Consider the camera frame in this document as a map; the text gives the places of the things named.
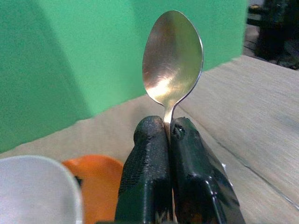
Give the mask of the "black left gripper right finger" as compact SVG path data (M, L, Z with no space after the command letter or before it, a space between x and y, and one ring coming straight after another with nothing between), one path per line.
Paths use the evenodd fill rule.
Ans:
M245 223L222 163L188 118L171 124L170 156L180 224Z

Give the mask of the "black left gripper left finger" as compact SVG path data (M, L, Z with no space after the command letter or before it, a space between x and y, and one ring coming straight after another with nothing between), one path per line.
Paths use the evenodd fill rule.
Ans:
M172 218L168 141L159 116L147 116L134 132L123 166L115 222L162 224Z

